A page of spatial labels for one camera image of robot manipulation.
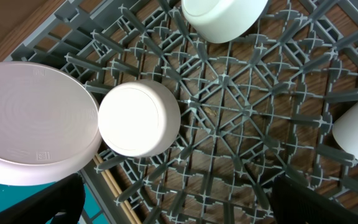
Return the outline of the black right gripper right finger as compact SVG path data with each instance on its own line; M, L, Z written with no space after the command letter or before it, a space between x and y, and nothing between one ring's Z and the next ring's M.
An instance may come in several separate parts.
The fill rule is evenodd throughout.
M285 176L275 178L270 198L278 224L358 224L358 215Z

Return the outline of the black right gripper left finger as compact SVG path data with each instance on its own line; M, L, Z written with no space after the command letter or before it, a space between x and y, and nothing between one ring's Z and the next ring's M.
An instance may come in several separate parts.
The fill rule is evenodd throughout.
M74 224L84 204L83 178L74 173L0 212L0 224Z

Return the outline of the wooden chopstick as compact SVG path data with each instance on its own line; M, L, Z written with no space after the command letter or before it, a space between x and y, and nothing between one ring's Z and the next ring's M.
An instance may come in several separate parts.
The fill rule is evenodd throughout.
M109 170L108 168L99 168L99 166L100 165L96 165L96 170L99 172L99 173L101 173L103 170ZM118 196L118 199L115 199L114 198L114 204L115 205L117 205L118 207L120 207L121 208L121 206L119 205L119 202L124 202L125 200L127 200L127 198L124 198L124 197L122 197L122 194L123 194L123 191L122 191L122 193Z
M93 160L96 165L100 165L103 162L103 159L98 154L95 155ZM118 196L122 193L122 190L118 186L118 183L116 182L115 178L112 176L111 172L109 170L103 170L101 174L104 180L106 181L107 185L109 186L111 192L113 193L115 199L118 199ZM140 223L139 218L132 210L132 207L127 200L125 200L124 202L119 202L119 205L123 209L126 217L129 219L131 224Z

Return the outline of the pink plate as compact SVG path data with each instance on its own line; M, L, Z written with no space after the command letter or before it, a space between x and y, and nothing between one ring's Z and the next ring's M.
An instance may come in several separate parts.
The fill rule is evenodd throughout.
M0 62L0 184L47 184L82 169L101 145L98 109L56 68Z

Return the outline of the white bowl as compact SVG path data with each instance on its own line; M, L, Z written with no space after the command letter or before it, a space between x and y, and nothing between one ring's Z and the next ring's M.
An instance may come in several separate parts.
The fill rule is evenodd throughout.
M265 12L268 0L182 0L185 19L208 42L229 42Z

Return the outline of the teal plastic tray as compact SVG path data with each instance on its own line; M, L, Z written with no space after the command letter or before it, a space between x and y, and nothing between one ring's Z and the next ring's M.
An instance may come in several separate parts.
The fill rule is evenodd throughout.
M13 186L0 184L0 212L23 201L27 197L40 192L51 186L50 184L33 185L33 186ZM83 213L78 221L81 224L108 224L109 221L97 203L95 196L91 193L87 184L85 187L85 204Z

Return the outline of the grey dish rack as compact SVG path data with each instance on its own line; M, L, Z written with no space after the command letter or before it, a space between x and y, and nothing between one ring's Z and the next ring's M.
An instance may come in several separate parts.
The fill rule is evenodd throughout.
M358 214L358 160L333 124L358 101L358 5L269 1L248 34L205 41L179 1L64 1L9 56L60 69L101 99L165 85L180 133L159 156L99 154L147 223L262 223L284 175Z

